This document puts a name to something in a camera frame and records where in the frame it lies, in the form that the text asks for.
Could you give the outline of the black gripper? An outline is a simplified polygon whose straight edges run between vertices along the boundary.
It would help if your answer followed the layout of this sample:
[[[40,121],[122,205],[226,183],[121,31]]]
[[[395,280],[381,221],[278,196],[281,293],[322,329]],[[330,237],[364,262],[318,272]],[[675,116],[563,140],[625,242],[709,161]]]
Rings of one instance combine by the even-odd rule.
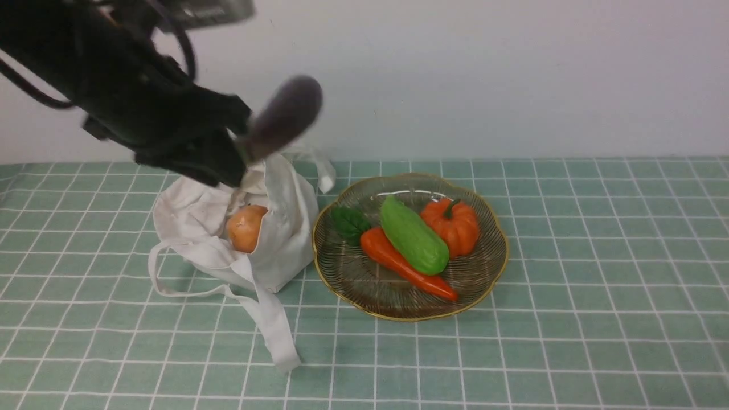
[[[247,166],[227,133],[248,133],[252,110],[237,95],[184,80],[167,56],[83,58],[83,129],[139,151],[137,164],[204,185],[237,187]]]

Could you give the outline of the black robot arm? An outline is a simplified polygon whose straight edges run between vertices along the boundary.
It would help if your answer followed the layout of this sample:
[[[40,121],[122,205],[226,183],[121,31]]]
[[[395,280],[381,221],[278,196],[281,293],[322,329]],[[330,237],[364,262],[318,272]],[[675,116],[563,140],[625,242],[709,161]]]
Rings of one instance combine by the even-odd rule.
[[[2,51],[63,96],[2,62],[16,87],[55,110],[86,113],[83,130],[137,164],[215,187],[247,167],[230,137],[251,114],[239,97],[196,84],[197,59],[165,1],[3,1]]]

